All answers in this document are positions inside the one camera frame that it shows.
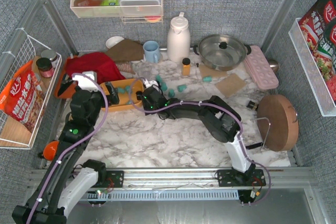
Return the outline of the teal coffee capsule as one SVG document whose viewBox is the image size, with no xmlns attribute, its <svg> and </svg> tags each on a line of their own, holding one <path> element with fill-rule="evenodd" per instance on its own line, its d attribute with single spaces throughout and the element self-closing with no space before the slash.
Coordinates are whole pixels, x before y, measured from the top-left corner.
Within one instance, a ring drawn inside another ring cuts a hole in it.
<svg viewBox="0 0 336 224">
<path fill-rule="evenodd" d="M 121 88 L 121 87 L 118 87 L 118 92 L 121 93 L 121 94 L 125 94 L 125 89 Z"/>
<path fill-rule="evenodd" d="M 166 91 L 167 90 L 167 84 L 165 82 L 161 83 L 161 89 L 162 89 L 162 91 Z"/>
<path fill-rule="evenodd" d="M 212 82 L 212 77 L 211 76 L 203 77 L 203 82 Z"/>
<path fill-rule="evenodd" d="M 162 82 L 162 78 L 161 78 L 160 75 L 157 75 L 157 76 L 155 77 L 155 79 L 156 79 L 156 81 L 158 81 L 158 82 Z"/>
<path fill-rule="evenodd" d="M 177 86 L 178 92 L 183 92 L 186 88 L 187 88 L 187 85 L 185 84 Z"/>
</svg>

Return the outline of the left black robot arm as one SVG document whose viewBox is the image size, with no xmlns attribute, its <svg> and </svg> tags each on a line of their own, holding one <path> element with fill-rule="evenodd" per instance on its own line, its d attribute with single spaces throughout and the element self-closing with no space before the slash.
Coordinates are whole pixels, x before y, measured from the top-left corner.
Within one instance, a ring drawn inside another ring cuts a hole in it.
<svg viewBox="0 0 336 224">
<path fill-rule="evenodd" d="M 111 83 L 104 84 L 108 94 L 76 88 L 70 103 L 72 119 L 65 123 L 59 137 L 55 157 L 33 195 L 12 213 L 15 223 L 66 223 L 74 206 L 94 185 L 106 181 L 103 162 L 84 162 L 79 174 L 69 183 L 75 163 L 86 149 L 101 108 L 119 103 L 118 91 Z"/>
</svg>

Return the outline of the black coffee capsule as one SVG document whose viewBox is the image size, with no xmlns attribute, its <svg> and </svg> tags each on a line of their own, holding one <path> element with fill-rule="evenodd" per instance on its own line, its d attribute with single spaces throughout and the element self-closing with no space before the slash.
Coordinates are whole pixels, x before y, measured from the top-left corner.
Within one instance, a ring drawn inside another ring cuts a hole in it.
<svg viewBox="0 0 336 224">
<path fill-rule="evenodd" d="M 142 91 L 137 91 L 136 92 L 136 98 L 137 98 L 137 100 L 141 100 L 142 99 Z"/>
</svg>

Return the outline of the red cloth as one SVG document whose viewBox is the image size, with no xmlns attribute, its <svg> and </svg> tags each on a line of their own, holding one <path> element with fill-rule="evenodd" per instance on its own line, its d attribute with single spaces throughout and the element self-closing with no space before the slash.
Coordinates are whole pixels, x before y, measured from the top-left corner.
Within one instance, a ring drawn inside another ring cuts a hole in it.
<svg viewBox="0 0 336 224">
<path fill-rule="evenodd" d="M 124 80 L 115 62 L 103 52 L 92 52 L 69 59 L 65 71 L 68 76 L 73 73 L 94 71 L 97 74 L 97 83 Z"/>
</svg>

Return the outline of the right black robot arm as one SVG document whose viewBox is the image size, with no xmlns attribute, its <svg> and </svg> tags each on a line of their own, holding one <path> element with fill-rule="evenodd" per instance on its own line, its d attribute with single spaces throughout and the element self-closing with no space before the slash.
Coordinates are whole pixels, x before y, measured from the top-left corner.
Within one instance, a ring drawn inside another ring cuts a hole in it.
<svg viewBox="0 0 336 224">
<path fill-rule="evenodd" d="M 192 119 L 203 123 L 211 136 L 225 145 L 231 158 L 235 179 L 241 184 L 252 178 L 256 165 L 247 155 L 243 144 L 240 115 L 221 98 L 214 95 L 200 102 L 166 99 L 154 87 L 136 92 L 142 101 L 145 115 L 157 114 L 162 120 Z"/>
</svg>

